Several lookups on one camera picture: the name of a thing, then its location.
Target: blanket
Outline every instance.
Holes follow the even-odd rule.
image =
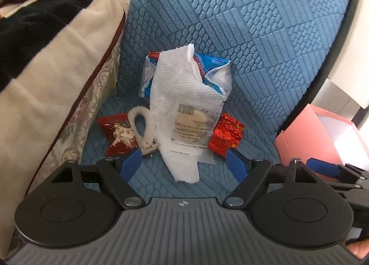
[[[3,0],[0,257],[14,211],[121,35],[119,0]]]

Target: pink box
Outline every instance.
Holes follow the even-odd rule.
[[[292,158],[300,158],[305,164],[309,158],[316,158],[369,170],[369,150],[356,126],[313,105],[307,105],[277,136],[276,147],[284,165]]]

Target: cartoon illustration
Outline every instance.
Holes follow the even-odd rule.
[[[113,135],[115,137],[114,142],[112,143],[115,146],[119,142],[125,143],[128,147],[132,148],[131,143],[132,140],[135,138],[133,130],[131,128],[126,128],[121,123],[114,124],[115,131]]]

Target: white fluffy keychain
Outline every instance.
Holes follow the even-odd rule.
[[[140,135],[136,128],[135,119],[138,115],[142,115],[146,122],[143,136]],[[136,136],[137,144],[142,151],[142,155],[149,155],[156,150],[158,145],[154,142],[155,121],[150,110],[143,106],[134,107],[128,112],[128,121]]]

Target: logo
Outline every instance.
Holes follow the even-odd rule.
[[[178,205],[180,205],[181,207],[185,207],[189,205],[189,202],[186,202],[185,200],[182,200],[181,202],[178,203]]]

